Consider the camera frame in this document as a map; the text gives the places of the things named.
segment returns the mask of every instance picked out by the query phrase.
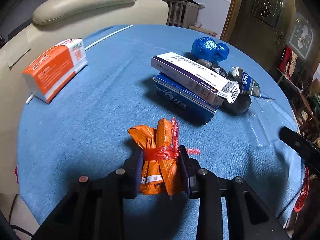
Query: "white stick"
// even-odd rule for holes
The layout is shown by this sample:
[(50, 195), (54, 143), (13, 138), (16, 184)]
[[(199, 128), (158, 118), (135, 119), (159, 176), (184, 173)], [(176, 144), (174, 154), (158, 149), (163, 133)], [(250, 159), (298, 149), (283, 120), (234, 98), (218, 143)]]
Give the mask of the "white stick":
[(29, 104), (30, 101), (31, 101), (31, 99), (32, 99), (34, 96), (35, 96), (34, 94), (31, 94), (31, 95), (28, 97), (28, 99), (27, 99), (27, 101), (26, 101), (26, 104)]
[(96, 44), (99, 43), (100, 41), (103, 41), (103, 40), (105, 40), (106, 38), (109, 38), (110, 36), (112, 36), (112, 35), (114, 35), (114, 34), (117, 34), (117, 33), (119, 33), (120, 31), (123, 31), (123, 30), (125, 30), (125, 29), (128, 29), (128, 28), (130, 28), (130, 27), (132, 27), (132, 26), (133, 26), (133, 25), (129, 25), (129, 26), (125, 27), (125, 28), (122, 28), (122, 29), (114, 32), (114, 33), (110, 33), (109, 35), (104, 36), (104, 37), (101, 38), (100, 40), (97, 40), (97, 41), (95, 41), (94, 43), (90, 44), (89, 46), (85, 47), (84, 50), (90, 49), (92, 46), (96, 45)]

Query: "purple stripe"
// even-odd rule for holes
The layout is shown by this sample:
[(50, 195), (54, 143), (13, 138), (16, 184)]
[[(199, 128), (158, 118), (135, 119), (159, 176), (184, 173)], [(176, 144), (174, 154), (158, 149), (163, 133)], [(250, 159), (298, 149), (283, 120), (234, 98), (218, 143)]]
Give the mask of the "purple stripe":
[(197, 81), (197, 82), (200, 83), (200, 84), (201, 84), (201, 83), (205, 83), (209, 88), (211, 88), (211, 89), (213, 90), (212, 92), (214, 92), (214, 93), (217, 93), (217, 92), (218, 92), (217, 89), (215, 89), (213, 86), (211, 86), (211, 85), (208, 84), (207, 82), (205, 82), (205, 81), (203, 81), (202, 79), (198, 78), (197, 76), (191, 74), (190, 72), (184, 70), (183, 68), (178, 67), (177, 65), (171, 63), (170, 61), (167, 61), (167, 60), (165, 60), (165, 59), (163, 59), (163, 58), (160, 58), (160, 57), (158, 57), (158, 56), (155, 56), (155, 57), (153, 57), (153, 58), (156, 59), (156, 60), (158, 60), (158, 61), (161, 61), (162, 63), (164, 63), (164, 64), (166, 64), (166, 65), (168, 65), (168, 66), (170, 66), (170, 67), (172, 67), (172, 68), (174, 68), (174, 69), (176, 69), (176, 70), (178, 70), (179, 72), (185, 74), (186, 76), (190, 77), (191, 79), (193, 79), (194, 81)]

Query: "wooden door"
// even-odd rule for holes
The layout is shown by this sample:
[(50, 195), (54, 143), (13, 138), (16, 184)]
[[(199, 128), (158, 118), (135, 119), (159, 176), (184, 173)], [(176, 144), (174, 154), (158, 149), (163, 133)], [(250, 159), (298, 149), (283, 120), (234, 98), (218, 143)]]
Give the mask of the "wooden door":
[(295, 0), (242, 0), (229, 43), (241, 50), (274, 79), (284, 51), (284, 39)]

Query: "blue box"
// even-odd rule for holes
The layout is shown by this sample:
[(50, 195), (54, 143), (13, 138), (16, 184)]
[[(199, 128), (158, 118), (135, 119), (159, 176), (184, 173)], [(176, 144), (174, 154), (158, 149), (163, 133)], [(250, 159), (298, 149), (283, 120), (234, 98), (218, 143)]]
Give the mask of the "blue box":
[(200, 122), (209, 122), (219, 106), (208, 104), (206, 101), (175, 82), (166, 75), (159, 73), (153, 77), (158, 92), (185, 109), (186, 113)]

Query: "table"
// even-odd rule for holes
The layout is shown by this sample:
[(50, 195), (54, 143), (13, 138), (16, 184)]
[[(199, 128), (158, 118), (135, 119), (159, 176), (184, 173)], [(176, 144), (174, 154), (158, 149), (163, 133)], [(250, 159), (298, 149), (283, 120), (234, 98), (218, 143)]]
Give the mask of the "table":
[[(84, 39), (85, 46), (124, 26), (112, 26)], [(150, 67), (152, 56), (188, 55), (204, 34), (163, 25), (134, 25), (86, 51), (88, 65), (47, 105), (34, 98), (25, 105), (18, 135), (20, 195), (41, 224), (81, 175), (106, 176), (122, 166), (135, 148), (127, 129), (161, 118), (180, 121), (180, 143), (199, 148), (201, 167), (218, 177), (242, 176), (284, 223), (304, 177), (300, 157), (278, 139), (283, 125), (297, 130), (287, 98), (256, 62), (228, 44), (220, 65), (240, 66), (276, 100), (252, 98), (249, 111), (230, 116), (219, 110), (199, 126), (183, 110), (157, 95)], [(228, 236), (225, 201), (224, 236)], [(198, 200), (181, 193), (124, 200), (126, 239), (195, 239)], [(137, 236), (136, 228), (144, 227)]]

